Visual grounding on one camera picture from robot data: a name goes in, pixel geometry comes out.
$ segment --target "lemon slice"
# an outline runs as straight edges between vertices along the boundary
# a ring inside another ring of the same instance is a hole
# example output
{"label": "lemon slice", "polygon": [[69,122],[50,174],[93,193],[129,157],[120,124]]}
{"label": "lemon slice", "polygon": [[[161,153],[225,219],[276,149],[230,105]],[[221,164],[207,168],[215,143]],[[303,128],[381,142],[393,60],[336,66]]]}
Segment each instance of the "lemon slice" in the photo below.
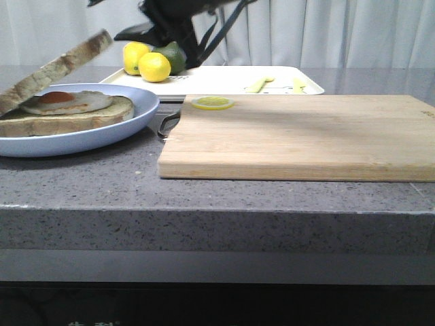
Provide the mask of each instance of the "lemon slice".
{"label": "lemon slice", "polygon": [[202,110],[223,110],[234,105],[234,101],[223,96],[202,96],[192,100],[192,105]]}

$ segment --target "fried egg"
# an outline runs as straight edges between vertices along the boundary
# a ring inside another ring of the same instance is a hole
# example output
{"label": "fried egg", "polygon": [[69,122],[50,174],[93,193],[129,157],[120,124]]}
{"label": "fried egg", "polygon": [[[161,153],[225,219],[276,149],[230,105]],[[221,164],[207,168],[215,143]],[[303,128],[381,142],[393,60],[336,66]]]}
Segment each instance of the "fried egg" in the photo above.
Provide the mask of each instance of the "fried egg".
{"label": "fried egg", "polygon": [[104,109],[113,103],[113,97],[102,92],[49,92],[34,96],[21,104],[21,109],[39,115],[76,114]]}

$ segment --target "lemon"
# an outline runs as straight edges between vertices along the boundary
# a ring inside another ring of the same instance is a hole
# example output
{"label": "lemon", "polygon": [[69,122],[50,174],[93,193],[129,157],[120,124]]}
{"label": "lemon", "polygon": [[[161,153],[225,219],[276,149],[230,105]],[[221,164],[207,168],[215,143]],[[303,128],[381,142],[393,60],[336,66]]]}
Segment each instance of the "lemon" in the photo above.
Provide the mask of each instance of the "lemon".
{"label": "lemon", "polygon": [[139,72],[147,82],[161,82],[171,73],[171,63],[163,54],[149,52],[139,59]]}
{"label": "lemon", "polygon": [[140,75],[138,62],[150,48],[141,42],[128,42],[123,48],[124,70],[129,75]]}
{"label": "lemon", "polygon": [[202,96],[192,99],[192,105],[203,110],[223,110],[232,107],[234,101],[223,96]]}
{"label": "lemon", "polygon": [[171,63],[171,75],[177,75],[186,69],[186,58],[178,43],[173,41],[162,48],[154,48],[153,52],[161,53]]}

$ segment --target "toast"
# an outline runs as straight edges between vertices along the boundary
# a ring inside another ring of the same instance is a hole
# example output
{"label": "toast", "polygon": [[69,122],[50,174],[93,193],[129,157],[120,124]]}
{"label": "toast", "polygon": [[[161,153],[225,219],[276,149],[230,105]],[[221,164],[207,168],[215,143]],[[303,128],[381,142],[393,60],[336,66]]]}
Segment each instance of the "toast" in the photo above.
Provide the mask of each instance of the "toast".
{"label": "toast", "polygon": [[48,136],[90,130],[129,120],[134,115],[133,102],[113,96],[113,103],[96,111],[70,115],[37,115],[13,110],[0,117],[0,137]]}
{"label": "toast", "polygon": [[89,62],[112,43],[113,39],[109,33],[102,30],[62,56],[42,66],[3,94],[0,94],[0,117],[16,109],[22,102]]}

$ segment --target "cutting board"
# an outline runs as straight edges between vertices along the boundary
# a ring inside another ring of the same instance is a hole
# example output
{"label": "cutting board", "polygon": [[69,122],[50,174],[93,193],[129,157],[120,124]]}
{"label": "cutting board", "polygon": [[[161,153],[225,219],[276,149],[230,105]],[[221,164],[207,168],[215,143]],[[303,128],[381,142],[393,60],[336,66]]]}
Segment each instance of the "cutting board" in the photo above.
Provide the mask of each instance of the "cutting board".
{"label": "cutting board", "polygon": [[231,95],[220,111],[186,97],[163,178],[435,181],[435,108],[408,95]]}

